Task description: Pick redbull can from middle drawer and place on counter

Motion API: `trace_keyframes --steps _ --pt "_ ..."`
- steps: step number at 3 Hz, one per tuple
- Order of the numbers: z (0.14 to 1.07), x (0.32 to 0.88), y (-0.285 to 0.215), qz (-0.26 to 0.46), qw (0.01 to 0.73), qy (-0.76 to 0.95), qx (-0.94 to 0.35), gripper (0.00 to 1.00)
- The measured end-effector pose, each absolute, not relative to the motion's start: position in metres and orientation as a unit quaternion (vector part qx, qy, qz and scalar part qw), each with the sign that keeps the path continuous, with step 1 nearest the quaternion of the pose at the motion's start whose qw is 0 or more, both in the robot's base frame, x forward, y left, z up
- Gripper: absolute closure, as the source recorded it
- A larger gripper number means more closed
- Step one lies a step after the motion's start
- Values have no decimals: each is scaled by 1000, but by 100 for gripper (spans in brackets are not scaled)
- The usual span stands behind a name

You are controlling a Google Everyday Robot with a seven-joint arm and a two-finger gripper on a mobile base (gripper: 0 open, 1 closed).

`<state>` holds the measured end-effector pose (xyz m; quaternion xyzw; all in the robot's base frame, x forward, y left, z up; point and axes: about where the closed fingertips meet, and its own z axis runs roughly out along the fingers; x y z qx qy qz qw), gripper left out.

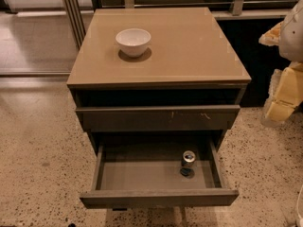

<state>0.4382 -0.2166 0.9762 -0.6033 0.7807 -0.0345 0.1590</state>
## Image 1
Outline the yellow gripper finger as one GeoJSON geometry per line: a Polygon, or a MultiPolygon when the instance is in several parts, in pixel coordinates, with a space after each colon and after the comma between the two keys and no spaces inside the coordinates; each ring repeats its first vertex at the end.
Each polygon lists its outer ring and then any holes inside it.
{"type": "Polygon", "coordinates": [[[283,71],[276,69],[268,93],[264,118],[273,122],[287,120],[303,102],[303,63],[291,62],[283,71]]]}
{"type": "Polygon", "coordinates": [[[279,22],[267,32],[262,34],[258,39],[258,42],[267,46],[274,46],[279,44],[279,36],[281,30],[282,23],[279,22]]]}

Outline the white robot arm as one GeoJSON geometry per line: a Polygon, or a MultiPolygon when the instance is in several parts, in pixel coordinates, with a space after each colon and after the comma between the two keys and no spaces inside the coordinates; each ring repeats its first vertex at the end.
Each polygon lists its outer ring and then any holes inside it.
{"type": "Polygon", "coordinates": [[[303,102],[303,0],[285,19],[262,34],[258,42],[278,47],[279,55],[291,63],[271,76],[261,122],[266,127],[282,125],[303,102]]]}

